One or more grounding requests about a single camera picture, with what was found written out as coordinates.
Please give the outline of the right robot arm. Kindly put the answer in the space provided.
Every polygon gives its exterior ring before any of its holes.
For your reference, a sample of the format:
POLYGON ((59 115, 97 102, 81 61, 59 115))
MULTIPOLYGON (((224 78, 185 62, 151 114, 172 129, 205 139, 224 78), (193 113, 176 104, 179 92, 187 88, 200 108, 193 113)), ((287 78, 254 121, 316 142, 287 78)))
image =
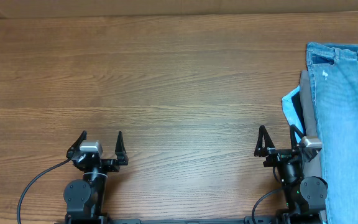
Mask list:
POLYGON ((321 177, 305 175, 305 165, 322 150, 316 136, 305 136, 295 125, 290 126, 291 148, 277 149, 265 126, 259 128, 255 157, 263 157, 264 167, 271 167, 279 189, 272 190, 256 201, 251 222, 258 223, 257 206, 267 197, 283 192, 286 208, 279 209, 266 223, 322 223, 320 212, 326 208, 328 183, 321 177))

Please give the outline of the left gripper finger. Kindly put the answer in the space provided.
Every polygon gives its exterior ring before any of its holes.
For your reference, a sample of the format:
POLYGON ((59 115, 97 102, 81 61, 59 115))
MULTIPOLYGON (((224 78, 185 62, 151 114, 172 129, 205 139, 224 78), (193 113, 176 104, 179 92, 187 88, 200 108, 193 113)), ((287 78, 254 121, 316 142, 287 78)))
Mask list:
POLYGON ((129 158, 127 156, 127 152, 124 147, 123 135, 122 135, 121 131, 119 131, 119 134, 117 137, 115 154, 116 154, 117 165, 119 165, 119 166, 127 166, 128 165, 129 158))
POLYGON ((71 159, 76 151, 79 150, 81 143, 86 140, 87 132, 84 130, 79 138, 68 148, 66 158, 71 159))

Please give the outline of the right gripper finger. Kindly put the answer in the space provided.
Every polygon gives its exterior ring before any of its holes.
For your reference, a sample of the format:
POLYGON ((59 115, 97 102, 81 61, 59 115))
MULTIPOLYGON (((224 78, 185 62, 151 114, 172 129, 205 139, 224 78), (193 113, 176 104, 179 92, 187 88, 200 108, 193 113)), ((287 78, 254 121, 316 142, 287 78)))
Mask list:
POLYGON ((264 125, 259 127, 257 144, 254 151, 254 156, 267 157, 275 150, 275 145, 270 138, 264 125))
POLYGON ((297 128, 296 125, 290 125, 290 141, 291 141, 291 148, 294 149, 298 147, 301 139, 305 135, 297 128))

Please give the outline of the light blue denim jeans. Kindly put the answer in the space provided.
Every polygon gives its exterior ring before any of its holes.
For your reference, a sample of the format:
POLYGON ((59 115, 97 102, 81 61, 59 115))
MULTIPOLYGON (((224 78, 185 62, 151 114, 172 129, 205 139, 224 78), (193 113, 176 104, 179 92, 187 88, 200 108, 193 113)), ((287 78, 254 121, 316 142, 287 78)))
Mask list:
POLYGON ((358 45, 306 48, 328 223, 358 223, 358 45))

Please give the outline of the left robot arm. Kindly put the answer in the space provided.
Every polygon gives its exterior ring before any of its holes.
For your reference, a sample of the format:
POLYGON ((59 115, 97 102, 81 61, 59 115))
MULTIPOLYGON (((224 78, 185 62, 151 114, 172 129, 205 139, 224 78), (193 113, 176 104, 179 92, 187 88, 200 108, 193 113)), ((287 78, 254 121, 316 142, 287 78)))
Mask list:
POLYGON ((112 223, 102 209, 108 174, 119 172, 121 166, 129 163, 123 135, 118 133, 114 159, 103 159, 101 143, 88 141, 86 135, 83 131, 67 150, 67 159, 83 172, 83 177, 71 181, 63 192, 67 204, 65 223, 112 223))

